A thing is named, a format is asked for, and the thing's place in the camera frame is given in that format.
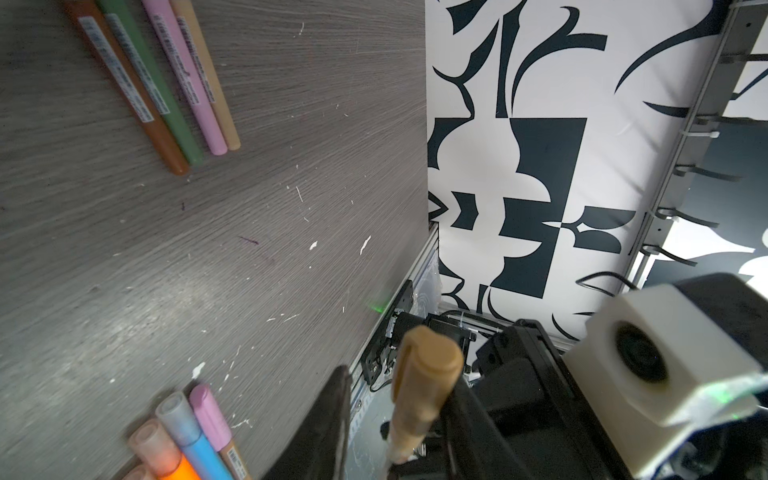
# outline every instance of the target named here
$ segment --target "barcode label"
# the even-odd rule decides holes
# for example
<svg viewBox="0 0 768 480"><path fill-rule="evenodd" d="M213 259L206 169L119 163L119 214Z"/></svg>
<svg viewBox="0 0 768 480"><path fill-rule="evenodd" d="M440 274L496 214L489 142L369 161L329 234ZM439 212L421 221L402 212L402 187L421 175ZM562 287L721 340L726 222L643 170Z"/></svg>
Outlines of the barcode label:
<svg viewBox="0 0 768 480"><path fill-rule="evenodd" d="M109 23L109 27L112 29L114 37L118 40L118 43L123 48L125 54L128 55L134 68L136 68L136 73L139 74L141 83L144 84L149 96L152 97L154 106L157 107L161 115L168 115L170 110L165 104L165 100L163 100L160 90L157 89L157 85L154 83L154 80L152 80L152 76L149 75L147 66L144 64L144 61L141 60L138 50L134 47L131 37L129 37L128 32L125 31L125 27L123 27L120 17L115 13L107 13L104 17L107 19L107 23Z"/></svg>
<svg viewBox="0 0 768 480"><path fill-rule="evenodd" d="M178 16L176 19L179 21L181 35L184 37L184 41L187 43L187 48L190 49L190 53L192 54L192 61L194 62L194 66L197 69L197 73L200 75L200 80L203 81L205 95L208 97L208 101L210 103L215 104L216 99L214 98L213 91L210 89L210 83L208 83L208 77L205 75L205 70L203 70L203 62L200 61L200 56L197 54L197 47L192 41L192 32L190 32L190 26L187 25L187 20L184 17Z"/></svg>
<svg viewBox="0 0 768 480"><path fill-rule="evenodd" d="M179 55L179 50L176 48L174 40L170 37L170 31L165 23L165 18L163 18L163 15L156 13L152 15L152 23L157 35L160 37L160 42L163 44L165 55L170 60L170 66L176 72L176 78L178 78L181 84L181 89L184 90L184 94L187 96L187 100L192 105L199 105L200 99L194 91L190 73L184 69L184 63L181 61L181 55Z"/></svg>
<svg viewBox="0 0 768 480"><path fill-rule="evenodd" d="M235 450L234 447L227 452L227 457L232 464L232 469L235 471L235 475L237 475L237 480L246 478L248 476L248 471L245 469L245 465L243 465L243 461L240 460L240 456L237 454L237 450Z"/></svg>
<svg viewBox="0 0 768 480"><path fill-rule="evenodd" d="M109 71L112 73L114 79L118 82L120 89L123 91L131 103L131 107L134 108L136 115L144 122L154 121L152 113L147 108L147 104L144 103L144 99L141 98L139 91L136 89L134 82L131 81L131 77L128 76L128 72L125 71L123 64L120 63L120 59L112 50L112 46L109 45L107 37L104 36L104 32L98 26L95 18L93 17L78 17L80 26L85 31L85 34L91 40L91 43L96 47L101 60L107 65Z"/></svg>

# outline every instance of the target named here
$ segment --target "beige marker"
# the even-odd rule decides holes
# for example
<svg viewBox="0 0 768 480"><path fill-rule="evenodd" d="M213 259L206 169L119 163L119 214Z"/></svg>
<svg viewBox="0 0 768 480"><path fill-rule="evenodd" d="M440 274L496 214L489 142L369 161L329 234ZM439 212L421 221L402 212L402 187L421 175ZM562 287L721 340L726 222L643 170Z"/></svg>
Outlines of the beige marker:
<svg viewBox="0 0 768 480"><path fill-rule="evenodd" d="M395 410L389 423L387 459L403 463L424 440L464 367L456 343L426 326L402 339L392 379Z"/></svg>
<svg viewBox="0 0 768 480"><path fill-rule="evenodd" d="M230 108L227 106L227 99L224 98L224 92L221 90L214 61L211 60L208 46L205 44L203 31L200 29L197 16L194 14L192 1L170 0L170 6L174 10L181 34L192 54L192 61L200 75L200 80L203 82L205 95L214 110L216 121L219 122L219 128L227 142L227 148L237 150L240 148L240 137L237 135L235 122L232 120Z"/></svg>

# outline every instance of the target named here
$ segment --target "black bracket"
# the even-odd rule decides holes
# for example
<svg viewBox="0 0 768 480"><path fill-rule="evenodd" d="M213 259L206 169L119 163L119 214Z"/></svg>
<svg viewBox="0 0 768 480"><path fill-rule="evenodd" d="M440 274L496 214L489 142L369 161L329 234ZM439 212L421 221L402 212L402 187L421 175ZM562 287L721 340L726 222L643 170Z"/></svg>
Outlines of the black bracket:
<svg viewBox="0 0 768 480"><path fill-rule="evenodd" d="M369 386L372 386L376 379L379 378L383 370L383 366L386 362L386 357L389 350L389 337L387 336L388 326L391 318L395 315L395 312L408 312L413 307L413 282L406 280L406 282L400 288L394 301L387 309L384 316L382 316L381 323L376 327L376 331L373 333L370 342L366 346L366 349L362 351L362 358L360 363L362 364L362 377Z"/></svg>

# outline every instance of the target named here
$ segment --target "gray wood grain surface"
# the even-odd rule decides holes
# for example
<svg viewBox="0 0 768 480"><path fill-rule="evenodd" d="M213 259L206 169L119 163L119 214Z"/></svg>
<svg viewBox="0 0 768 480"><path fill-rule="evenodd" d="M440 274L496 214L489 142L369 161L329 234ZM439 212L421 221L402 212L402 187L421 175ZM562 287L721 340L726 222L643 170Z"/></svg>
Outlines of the gray wood grain surface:
<svg viewBox="0 0 768 480"><path fill-rule="evenodd" d="M423 2L196 9L243 147L179 178L56 2L0 6L3 478L115 478L202 362L263 473L425 242Z"/></svg>

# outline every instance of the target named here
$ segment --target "marker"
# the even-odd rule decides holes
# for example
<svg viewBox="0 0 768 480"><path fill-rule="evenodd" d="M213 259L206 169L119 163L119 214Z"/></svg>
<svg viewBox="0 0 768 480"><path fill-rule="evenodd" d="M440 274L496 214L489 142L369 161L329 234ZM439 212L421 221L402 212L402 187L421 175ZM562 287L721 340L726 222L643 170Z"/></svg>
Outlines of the marker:
<svg viewBox="0 0 768 480"><path fill-rule="evenodd" d="M245 467L243 456L235 446L232 430L208 385L200 384L192 389L190 404L210 446L219 452L235 480L253 480Z"/></svg>
<svg viewBox="0 0 768 480"><path fill-rule="evenodd" d="M111 74L115 86L170 171L176 175L187 173L189 165L179 146L168 127L160 120L160 113L93 0L67 0L64 2L64 10L93 56Z"/></svg>
<svg viewBox="0 0 768 480"><path fill-rule="evenodd" d="M214 155L224 155L227 152L227 142L221 134L216 116L210 107L205 94L200 75L194 67L192 55L184 43L176 16L168 0L141 0L149 15L160 43L163 45L165 56L176 74L181 90L187 97L192 113L203 131L210 152Z"/></svg>
<svg viewBox="0 0 768 480"><path fill-rule="evenodd" d="M233 480L227 467L210 446L197 423L192 407L181 392L173 392L154 410L202 480Z"/></svg>
<svg viewBox="0 0 768 480"><path fill-rule="evenodd" d="M141 36L134 17L128 11L123 0L97 0L104 19L107 20L112 34L128 56L136 73L141 78L154 106L162 115L163 121L170 132L176 137L181 151L190 165L197 165L203 161L203 151L197 146L187 122L171 94L168 85L157 68L157 64L150 53L144 37Z"/></svg>
<svg viewBox="0 0 768 480"><path fill-rule="evenodd" d="M423 325L403 336L399 350L392 377L395 410L386 453L396 464L408 460L424 440L464 368L458 345Z"/></svg>
<svg viewBox="0 0 768 480"><path fill-rule="evenodd" d="M232 120L230 108L227 106L227 99L224 98L224 92L221 91L219 77L216 75L214 61L210 58L208 46L205 44L203 31L200 29L200 23L194 14L191 0L170 0L170 6L176 14L176 19L181 28L181 34L192 54L197 73L203 82L203 88L208 96L210 106L214 110L216 119L219 121L221 133L230 150L240 148L240 137L237 136L235 122Z"/></svg>
<svg viewBox="0 0 768 480"><path fill-rule="evenodd" d="M128 439L128 446L159 480L200 480L157 419L139 427Z"/></svg>
<svg viewBox="0 0 768 480"><path fill-rule="evenodd" d="M139 465L138 467L128 472L128 475L124 476L123 480L157 480L157 479L155 478L154 475L152 475L152 472L149 471L149 468L147 468L144 465Z"/></svg>

